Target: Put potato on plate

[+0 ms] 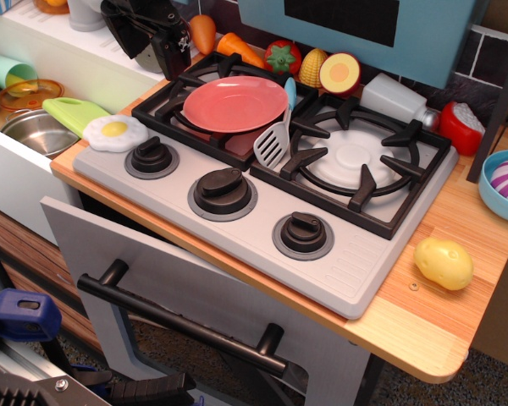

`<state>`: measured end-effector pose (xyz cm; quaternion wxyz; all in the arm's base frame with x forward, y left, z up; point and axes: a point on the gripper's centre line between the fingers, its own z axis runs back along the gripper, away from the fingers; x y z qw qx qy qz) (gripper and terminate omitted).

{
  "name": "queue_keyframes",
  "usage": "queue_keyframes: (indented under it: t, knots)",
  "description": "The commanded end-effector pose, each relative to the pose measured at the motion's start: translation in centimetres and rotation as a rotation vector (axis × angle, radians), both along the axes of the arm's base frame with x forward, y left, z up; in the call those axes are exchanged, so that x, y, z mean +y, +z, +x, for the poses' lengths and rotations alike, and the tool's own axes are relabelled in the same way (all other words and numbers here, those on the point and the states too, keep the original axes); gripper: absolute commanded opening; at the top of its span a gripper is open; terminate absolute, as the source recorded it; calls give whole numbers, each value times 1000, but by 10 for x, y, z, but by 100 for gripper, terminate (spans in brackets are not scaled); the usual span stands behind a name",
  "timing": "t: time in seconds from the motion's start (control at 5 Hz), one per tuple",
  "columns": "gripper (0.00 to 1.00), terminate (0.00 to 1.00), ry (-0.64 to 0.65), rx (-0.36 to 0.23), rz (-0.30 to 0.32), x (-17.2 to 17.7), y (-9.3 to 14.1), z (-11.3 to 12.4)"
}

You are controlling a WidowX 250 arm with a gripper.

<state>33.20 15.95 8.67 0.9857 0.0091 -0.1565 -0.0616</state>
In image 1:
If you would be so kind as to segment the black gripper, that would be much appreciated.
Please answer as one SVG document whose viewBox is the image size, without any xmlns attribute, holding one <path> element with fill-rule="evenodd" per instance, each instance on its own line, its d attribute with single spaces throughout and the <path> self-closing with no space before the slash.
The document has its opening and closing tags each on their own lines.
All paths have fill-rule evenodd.
<svg viewBox="0 0 508 406">
<path fill-rule="evenodd" d="M 150 47 L 167 80 L 176 80 L 191 65 L 189 26 L 170 1 L 103 1 L 100 9 L 129 58 Z"/>
</svg>

